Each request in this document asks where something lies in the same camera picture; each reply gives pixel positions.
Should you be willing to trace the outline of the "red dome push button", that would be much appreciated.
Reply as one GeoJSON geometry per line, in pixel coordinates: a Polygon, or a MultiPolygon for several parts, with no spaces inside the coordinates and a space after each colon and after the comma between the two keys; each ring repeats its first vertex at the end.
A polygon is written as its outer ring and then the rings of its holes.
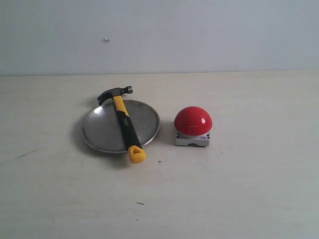
{"type": "Polygon", "coordinates": [[[210,145],[210,131],[213,129],[214,123],[205,109],[197,106],[186,107],[178,112],[173,124],[175,145],[199,147],[210,145]]]}

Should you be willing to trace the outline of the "yellow black claw hammer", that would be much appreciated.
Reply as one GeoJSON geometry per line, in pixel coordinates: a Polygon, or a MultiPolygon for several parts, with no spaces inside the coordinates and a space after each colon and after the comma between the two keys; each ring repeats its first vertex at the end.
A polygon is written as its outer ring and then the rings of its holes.
{"type": "Polygon", "coordinates": [[[112,99],[121,129],[122,138],[128,151],[129,160],[133,164],[138,164],[144,162],[147,155],[142,149],[142,145],[140,144],[135,128],[122,98],[123,94],[132,93],[132,86],[126,86],[125,88],[113,88],[104,91],[97,97],[97,100],[98,104],[101,106],[106,100],[112,99]]]}

